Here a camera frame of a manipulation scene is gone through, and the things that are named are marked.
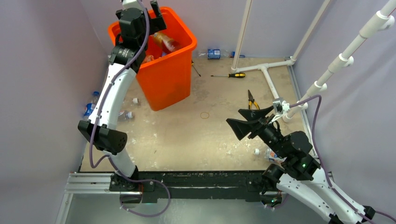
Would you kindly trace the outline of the small clear white-cap bottle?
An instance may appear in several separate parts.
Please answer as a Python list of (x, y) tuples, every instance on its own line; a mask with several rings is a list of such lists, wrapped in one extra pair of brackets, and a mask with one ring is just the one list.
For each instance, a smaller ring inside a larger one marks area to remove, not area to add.
[(134, 118), (134, 113), (131, 111), (123, 110), (118, 114), (118, 121), (125, 121)]

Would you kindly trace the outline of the wide clear plastic bottle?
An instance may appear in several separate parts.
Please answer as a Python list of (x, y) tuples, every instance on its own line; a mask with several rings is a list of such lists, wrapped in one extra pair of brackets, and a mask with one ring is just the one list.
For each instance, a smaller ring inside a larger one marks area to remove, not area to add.
[(138, 98), (125, 98), (123, 101), (124, 106), (140, 105)]

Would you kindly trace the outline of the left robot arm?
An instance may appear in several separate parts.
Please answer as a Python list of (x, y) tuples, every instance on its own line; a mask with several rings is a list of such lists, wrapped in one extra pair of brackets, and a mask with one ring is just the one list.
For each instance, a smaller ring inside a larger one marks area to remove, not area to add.
[(125, 149), (127, 134), (116, 129), (119, 111), (146, 57), (149, 36), (167, 26), (156, 0), (150, 2), (154, 17), (141, 0), (124, 0), (122, 5), (123, 9), (116, 12), (120, 31), (108, 59), (105, 84), (92, 114), (79, 122), (78, 130), (89, 142), (91, 167), (96, 168), (107, 158), (115, 170), (114, 183), (133, 191), (141, 180)]

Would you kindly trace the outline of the crushed orange label bottle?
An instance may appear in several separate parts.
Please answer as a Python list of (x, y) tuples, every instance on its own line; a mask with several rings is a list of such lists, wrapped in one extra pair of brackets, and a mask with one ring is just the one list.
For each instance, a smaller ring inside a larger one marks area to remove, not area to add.
[(146, 55), (146, 57), (144, 58), (142, 64), (152, 62), (155, 59), (156, 59), (156, 57), (153, 56), (153, 55)]

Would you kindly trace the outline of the pepsi label bottle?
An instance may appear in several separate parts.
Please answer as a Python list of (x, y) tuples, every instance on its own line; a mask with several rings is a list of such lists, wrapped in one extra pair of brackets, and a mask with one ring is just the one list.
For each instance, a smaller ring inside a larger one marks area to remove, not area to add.
[(85, 112), (83, 114), (83, 120), (88, 120), (89, 116), (93, 113), (96, 104), (99, 100), (100, 93), (98, 91), (94, 91), (92, 93), (91, 99), (88, 102), (88, 104), (85, 106)]

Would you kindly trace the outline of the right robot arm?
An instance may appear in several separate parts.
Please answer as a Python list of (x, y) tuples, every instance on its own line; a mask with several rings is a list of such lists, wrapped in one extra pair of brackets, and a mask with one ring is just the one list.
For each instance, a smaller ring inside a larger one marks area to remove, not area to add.
[(310, 155), (313, 146), (303, 131), (283, 135), (276, 115), (268, 115), (273, 109), (240, 109), (244, 120), (226, 119), (237, 139), (258, 137), (284, 160), (264, 171), (263, 191), (283, 191), (331, 224), (371, 223), (376, 214), (374, 208), (355, 202), (330, 179), (324, 166)]

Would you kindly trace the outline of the orange plastic bin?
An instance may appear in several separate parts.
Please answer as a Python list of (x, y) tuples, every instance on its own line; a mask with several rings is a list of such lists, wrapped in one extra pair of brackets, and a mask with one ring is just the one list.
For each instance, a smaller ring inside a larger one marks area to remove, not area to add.
[[(167, 29), (161, 32), (181, 44), (181, 49), (166, 54), (155, 44), (152, 35), (148, 38), (146, 55), (156, 59), (141, 65), (135, 79), (153, 111), (169, 107), (190, 95), (191, 55), (197, 39), (182, 19), (169, 7), (159, 7)], [(115, 36), (120, 31), (118, 21), (108, 27), (115, 45)]]

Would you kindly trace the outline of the small label clear bottle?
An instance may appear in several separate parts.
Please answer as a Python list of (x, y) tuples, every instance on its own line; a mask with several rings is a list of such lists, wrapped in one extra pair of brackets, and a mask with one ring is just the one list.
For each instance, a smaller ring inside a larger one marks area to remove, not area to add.
[(271, 162), (271, 163), (278, 163), (281, 164), (286, 160), (286, 158), (280, 158), (272, 149), (267, 148), (267, 149), (258, 149), (256, 148), (254, 150), (254, 155), (256, 156), (261, 156), (265, 160)]

